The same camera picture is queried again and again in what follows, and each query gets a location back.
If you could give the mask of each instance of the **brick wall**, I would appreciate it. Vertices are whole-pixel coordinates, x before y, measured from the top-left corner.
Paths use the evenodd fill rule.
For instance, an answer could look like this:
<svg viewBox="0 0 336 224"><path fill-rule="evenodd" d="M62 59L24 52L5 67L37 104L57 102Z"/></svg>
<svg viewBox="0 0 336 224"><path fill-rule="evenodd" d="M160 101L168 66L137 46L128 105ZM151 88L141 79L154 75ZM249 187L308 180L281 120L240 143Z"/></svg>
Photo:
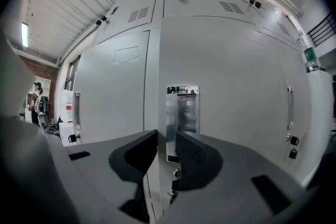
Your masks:
<svg viewBox="0 0 336 224"><path fill-rule="evenodd" d="M56 86L58 69L45 65L40 62L33 61L31 59L28 59L22 56L20 57L35 76L51 80L50 92L49 92L49 103L50 103L50 115L51 115L51 118L53 118L54 117L55 86Z"/></svg>

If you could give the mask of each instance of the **cabinet door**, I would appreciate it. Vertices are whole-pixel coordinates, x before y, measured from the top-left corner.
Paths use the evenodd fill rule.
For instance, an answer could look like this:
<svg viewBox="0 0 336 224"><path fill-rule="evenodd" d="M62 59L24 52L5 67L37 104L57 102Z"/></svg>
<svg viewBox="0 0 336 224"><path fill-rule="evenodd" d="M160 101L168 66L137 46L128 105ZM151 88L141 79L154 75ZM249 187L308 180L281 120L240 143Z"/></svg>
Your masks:
<svg viewBox="0 0 336 224"><path fill-rule="evenodd" d="M112 9L113 17L99 30L97 43L128 29L152 21L155 0L118 0Z"/></svg>
<svg viewBox="0 0 336 224"><path fill-rule="evenodd" d="M294 175L304 155L304 141L309 131L311 112L309 81L301 53L273 37L268 38L276 52L284 77L284 87L281 90L286 93L287 121L281 127L281 136L282 144L286 145L284 146L285 168ZM291 87L292 92L288 91L287 87ZM287 142L288 134L299 138L299 145L294 146ZM293 148L298 151L296 159L288 157Z"/></svg>
<svg viewBox="0 0 336 224"><path fill-rule="evenodd" d="M214 16L253 23L241 0L165 0L164 17Z"/></svg>
<svg viewBox="0 0 336 224"><path fill-rule="evenodd" d="M148 38L149 31L110 39L82 54L73 89L73 119L83 143L143 131Z"/></svg>
<svg viewBox="0 0 336 224"><path fill-rule="evenodd" d="M250 147L281 166L282 74L267 37L241 24L163 18L159 131L166 132L166 87L199 86L200 133Z"/></svg>

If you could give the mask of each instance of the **window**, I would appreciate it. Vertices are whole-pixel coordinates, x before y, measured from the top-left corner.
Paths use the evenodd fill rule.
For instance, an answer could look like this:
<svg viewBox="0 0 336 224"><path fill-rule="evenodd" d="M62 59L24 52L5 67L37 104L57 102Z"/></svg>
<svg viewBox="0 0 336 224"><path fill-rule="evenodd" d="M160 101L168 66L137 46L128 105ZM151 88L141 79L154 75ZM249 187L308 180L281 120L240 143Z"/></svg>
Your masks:
<svg viewBox="0 0 336 224"><path fill-rule="evenodd" d="M73 88L74 88L73 82L75 80L75 74L76 74L76 71L77 71L79 59L80 59L80 56L78 56L78 58L69 65L69 69L68 69L68 73L67 73L67 79L65 81L65 89L66 90L72 91Z"/></svg>

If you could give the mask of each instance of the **green bottle label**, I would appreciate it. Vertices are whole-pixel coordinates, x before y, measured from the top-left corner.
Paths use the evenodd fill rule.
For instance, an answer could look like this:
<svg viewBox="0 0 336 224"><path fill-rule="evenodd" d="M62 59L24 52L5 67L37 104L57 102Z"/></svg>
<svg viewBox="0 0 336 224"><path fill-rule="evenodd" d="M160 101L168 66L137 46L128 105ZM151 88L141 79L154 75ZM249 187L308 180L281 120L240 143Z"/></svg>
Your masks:
<svg viewBox="0 0 336 224"><path fill-rule="evenodd" d="M313 48L306 49L304 55L308 62L316 61L316 55Z"/></svg>

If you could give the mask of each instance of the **cabinet handle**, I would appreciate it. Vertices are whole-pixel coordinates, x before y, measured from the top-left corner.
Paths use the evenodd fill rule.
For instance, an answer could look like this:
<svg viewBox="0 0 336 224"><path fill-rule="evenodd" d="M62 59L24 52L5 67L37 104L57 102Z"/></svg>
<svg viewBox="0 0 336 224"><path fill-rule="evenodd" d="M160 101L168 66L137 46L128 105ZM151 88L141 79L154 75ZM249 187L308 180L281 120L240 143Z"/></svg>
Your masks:
<svg viewBox="0 0 336 224"><path fill-rule="evenodd" d="M288 125L287 129L290 130L293 128L293 122L294 122L294 97L293 97L293 87L288 86L287 87L287 93L288 93Z"/></svg>
<svg viewBox="0 0 336 224"><path fill-rule="evenodd" d="M73 102L73 107L74 107L73 120L75 123L75 127L80 130L79 105L80 105L80 92L75 92L75 100Z"/></svg>

